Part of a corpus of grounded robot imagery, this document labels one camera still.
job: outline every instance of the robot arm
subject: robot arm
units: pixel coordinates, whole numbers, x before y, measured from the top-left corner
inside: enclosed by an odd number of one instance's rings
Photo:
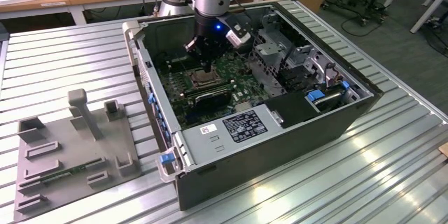
[[[185,0],[163,0],[161,11],[167,5],[182,4]],[[227,12],[229,4],[230,0],[193,0],[194,36],[185,50],[205,72],[210,71],[211,61],[227,50],[227,41],[238,48],[250,38],[246,24],[239,24]]]

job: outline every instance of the aluminum table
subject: aluminum table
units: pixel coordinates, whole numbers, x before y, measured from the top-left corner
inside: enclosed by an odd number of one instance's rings
[[[295,1],[279,0],[315,35],[383,90],[342,136],[186,211],[153,162],[157,145],[121,34],[122,20],[13,34],[2,44],[0,223],[11,223],[17,119],[69,116],[66,90],[89,109],[125,104],[143,175],[25,223],[445,223],[446,116]]]

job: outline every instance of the green circuit board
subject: green circuit board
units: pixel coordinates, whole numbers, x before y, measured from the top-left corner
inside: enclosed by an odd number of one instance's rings
[[[223,55],[215,59],[211,66],[219,81],[207,87],[194,86],[190,78],[190,73],[198,71],[199,68],[182,68],[178,72],[158,72],[161,84],[182,129],[234,113],[234,106],[241,103],[249,103],[250,106],[254,106],[269,98],[267,93],[250,74],[242,57],[233,54]],[[231,98],[226,106],[206,113],[191,112],[195,98],[202,94],[217,91],[230,92]]]

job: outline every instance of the warning label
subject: warning label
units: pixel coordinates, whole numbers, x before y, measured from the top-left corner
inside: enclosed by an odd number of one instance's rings
[[[267,129],[259,121],[253,110],[222,120],[222,123],[231,135],[233,141],[237,143],[247,140],[263,132],[267,132]]]

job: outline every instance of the barcode label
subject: barcode label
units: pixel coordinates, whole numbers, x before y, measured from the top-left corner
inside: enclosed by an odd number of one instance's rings
[[[54,6],[54,5],[65,5],[65,2],[53,2],[53,3],[39,4],[39,6]]]

